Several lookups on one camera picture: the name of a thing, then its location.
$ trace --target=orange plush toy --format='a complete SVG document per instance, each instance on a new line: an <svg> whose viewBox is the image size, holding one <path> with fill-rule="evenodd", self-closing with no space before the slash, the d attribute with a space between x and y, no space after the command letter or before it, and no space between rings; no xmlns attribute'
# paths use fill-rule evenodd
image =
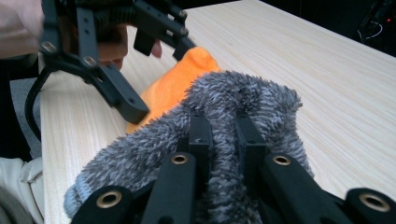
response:
<svg viewBox="0 0 396 224"><path fill-rule="evenodd" d="M133 133L140 127L168 112L185 97L185 90L196 78L221 69L216 60L205 49L189 49L183 59L169 72L152 83L140 97L148 106L149 112L140 123L127 125L127 133Z"/></svg>

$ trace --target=person's hand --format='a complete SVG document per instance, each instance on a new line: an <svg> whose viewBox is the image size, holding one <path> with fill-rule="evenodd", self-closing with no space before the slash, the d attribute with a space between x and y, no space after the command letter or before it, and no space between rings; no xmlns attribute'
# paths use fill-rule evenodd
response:
<svg viewBox="0 0 396 224"><path fill-rule="evenodd" d="M44 15L41 0L0 0L0 58L7 58L38 49L38 41L43 32ZM60 19L64 49L77 52L77 29L71 22ZM115 63L122 67L122 60L128 52L128 35L126 25L114 27L111 37L105 42L98 42L99 60L103 64ZM162 48L159 41L152 49L152 55L160 58Z"/></svg>

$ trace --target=gray fuzzy sock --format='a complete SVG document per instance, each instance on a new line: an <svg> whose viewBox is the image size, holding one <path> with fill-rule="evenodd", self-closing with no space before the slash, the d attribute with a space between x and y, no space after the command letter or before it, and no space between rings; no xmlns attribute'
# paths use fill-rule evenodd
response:
<svg viewBox="0 0 396 224"><path fill-rule="evenodd" d="M247 113L272 152L296 159L311 174L296 132L301 106L296 91L259 77L224 72L198 78L187 97L167 114L102 149L66 192L64 209L73 217L97 189L123 186L136 191L156 179L163 158L188 136L191 111L203 112L213 136L213 164L207 192L199 202L203 223L261 223L257 202L246 195L236 149L235 118Z"/></svg>

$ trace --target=light wood surface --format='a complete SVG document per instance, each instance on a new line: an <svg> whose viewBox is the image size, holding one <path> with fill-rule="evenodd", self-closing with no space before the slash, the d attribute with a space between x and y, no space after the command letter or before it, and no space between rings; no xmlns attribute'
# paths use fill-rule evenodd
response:
<svg viewBox="0 0 396 224"><path fill-rule="evenodd" d="M187 27L223 69L297 90L298 133L315 179L344 198L367 187L396 199L396 59L255 0L188 10ZM175 64L132 49L122 73L141 92ZM126 123L93 86L57 73L40 94L47 223L67 223L64 193Z"/></svg>

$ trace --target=dark background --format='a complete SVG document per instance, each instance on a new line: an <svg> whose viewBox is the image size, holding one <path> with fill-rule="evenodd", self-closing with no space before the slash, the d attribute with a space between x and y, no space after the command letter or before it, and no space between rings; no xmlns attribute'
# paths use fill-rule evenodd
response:
<svg viewBox="0 0 396 224"><path fill-rule="evenodd" d="M396 57L396 0L262 0Z"/></svg>

